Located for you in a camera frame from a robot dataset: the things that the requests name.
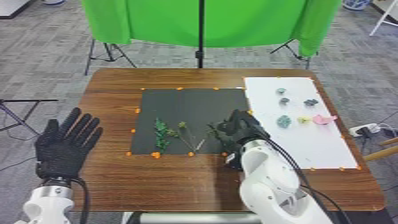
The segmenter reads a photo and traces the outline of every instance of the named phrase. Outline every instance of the light stand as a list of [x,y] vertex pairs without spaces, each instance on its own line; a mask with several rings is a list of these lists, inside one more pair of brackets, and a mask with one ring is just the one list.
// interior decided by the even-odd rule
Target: light stand
[[[88,75],[88,69],[90,69],[90,61],[92,60],[102,60],[106,62],[115,62],[118,58],[125,58],[127,60],[127,63],[131,64],[131,66],[136,68],[134,64],[132,64],[132,61],[129,60],[122,50],[120,50],[120,47],[115,45],[115,44],[106,44],[102,43],[102,47],[104,47],[104,51],[106,51],[106,56],[108,58],[106,59],[100,59],[99,57],[92,57],[92,52],[93,52],[93,47],[95,47],[95,39],[92,38],[92,41],[90,41],[90,50],[88,50],[88,59],[86,59],[86,65],[84,65],[84,72],[83,72],[83,75],[86,76]],[[120,53],[120,56],[115,58],[113,57],[113,52],[111,50],[116,50],[118,53]]]

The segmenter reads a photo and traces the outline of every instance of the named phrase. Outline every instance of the metal stand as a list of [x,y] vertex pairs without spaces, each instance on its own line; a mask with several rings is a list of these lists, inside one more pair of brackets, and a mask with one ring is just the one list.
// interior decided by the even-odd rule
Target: metal stand
[[392,11],[392,9],[394,9],[395,4],[398,4],[398,0],[394,0],[392,3],[390,3],[390,5],[388,5],[388,8],[386,8],[386,10],[385,10],[385,12],[383,12],[383,14],[381,14],[381,18],[379,18],[378,21],[376,21],[376,26],[374,26],[374,28],[372,28],[372,30],[370,30],[369,36],[372,36],[372,34],[374,34],[374,32],[376,32],[376,29],[378,29],[378,27],[379,27],[379,25],[381,25],[383,23],[388,24],[388,25],[392,25],[392,26],[398,26],[395,23],[390,23],[388,21],[385,21],[385,17],[386,17],[386,15],[388,15],[388,13],[390,13],[390,11]]
[[205,0],[198,0],[198,49],[195,52],[196,68],[202,68],[203,59],[203,2]]
[[[26,120],[28,120],[28,117],[31,115],[31,112],[35,110],[35,107],[38,105],[40,102],[52,102],[52,101],[58,101],[58,100],[1,100],[0,99],[0,110],[4,112],[4,114],[12,117],[13,121],[15,121],[15,124],[8,125],[6,127],[0,128],[0,132],[8,130],[10,128],[17,127],[19,125],[28,129],[28,131],[38,135],[38,132],[33,130],[33,128],[28,126],[26,124]],[[10,111],[10,109],[6,108],[4,104],[3,103],[28,103],[28,102],[33,102],[33,106],[28,110],[28,113],[24,115],[22,118],[17,117],[17,115],[13,114],[13,112]]]
[[[120,50],[120,48],[118,48],[118,46],[116,46],[115,44],[106,44],[106,43],[102,43],[104,52],[106,52],[104,54],[106,54],[106,56],[108,56],[108,58],[104,58],[104,59],[99,58],[100,55],[99,55],[97,57],[92,57],[93,47],[95,47],[95,39],[92,38],[92,42],[90,42],[90,51],[88,51],[88,59],[86,59],[84,72],[83,72],[83,75],[84,75],[84,76],[88,75],[90,61],[92,61],[92,60],[100,60],[100,61],[106,61],[106,62],[115,62],[116,59],[123,57],[125,60],[127,60],[127,63],[129,63],[131,66],[136,68],[136,66],[134,66],[134,64],[132,64],[132,61],[129,60],[129,58],[127,58],[127,56],[125,56],[125,54],[123,54],[123,52],[122,52],[122,50]],[[113,50],[116,50],[118,53],[120,53],[120,56],[118,56],[116,58],[113,57],[113,52],[111,52]]]
[[296,55],[291,47],[289,47],[289,43],[292,42],[292,39],[287,40],[287,42],[276,47],[276,49],[269,52],[269,54],[273,54],[280,49],[282,47],[287,48],[294,58],[299,60],[299,61],[305,61],[305,69],[308,70],[308,64],[310,64],[310,58],[303,58],[299,55]]

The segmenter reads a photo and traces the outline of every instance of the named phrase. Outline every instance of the green backdrop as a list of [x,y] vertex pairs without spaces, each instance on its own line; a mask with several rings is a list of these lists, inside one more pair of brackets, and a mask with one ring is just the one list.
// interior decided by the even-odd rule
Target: green backdrop
[[[196,46],[198,0],[81,0],[92,36],[113,44],[131,39]],[[315,53],[340,0],[205,0],[205,47],[299,41]]]

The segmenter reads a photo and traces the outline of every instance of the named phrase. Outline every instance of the small toy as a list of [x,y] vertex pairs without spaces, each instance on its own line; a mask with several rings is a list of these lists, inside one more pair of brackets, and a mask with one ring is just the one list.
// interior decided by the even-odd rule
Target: small toy
[[285,92],[285,89],[283,89],[283,88],[278,88],[278,89],[276,89],[276,93],[282,95],[283,92]]
[[278,126],[280,128],[287,128],[289,124],[291,124],[291,119],[289,119],[289,117],[287,117],[285,115],[282,115],[282,116],[276,118],[276,126]]
[[283,98],[280,99],[278,103],[285,105],[287,102],[289,102],[289,99],[283,97]]
[[312,118],[307,117],[307,116],[301,116],[301,117],[296,118],[296,121],[298,121],[299,124],[305,124],[310,120],[312,120]]
[[310,99],[310,100],[305,100],[305,101],[303,101],[303,104],[305,104],[305,106],[308,106],[308,107],[312,107],[317,103],[319,103],[319,102],[317,102],[315,99]]
[[322,117],[321,115],[315,115],[312,117],[312,122],[317,125],[326,125],[335,119],[337,119],[337,116]]

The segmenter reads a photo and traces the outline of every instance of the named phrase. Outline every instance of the chair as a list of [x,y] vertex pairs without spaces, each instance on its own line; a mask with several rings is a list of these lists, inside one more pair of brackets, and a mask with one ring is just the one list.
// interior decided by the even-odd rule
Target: chair
[[[379,143],[381,146],[390,145],[392,143],[398,143],[398,137],[388,139]],[[398,146],[388,147],[379,152],[370,153],[367,156],[363,156],[363,161],[370,161],[374,159],[379,159],[386,157],[388,155],[398,153]]]

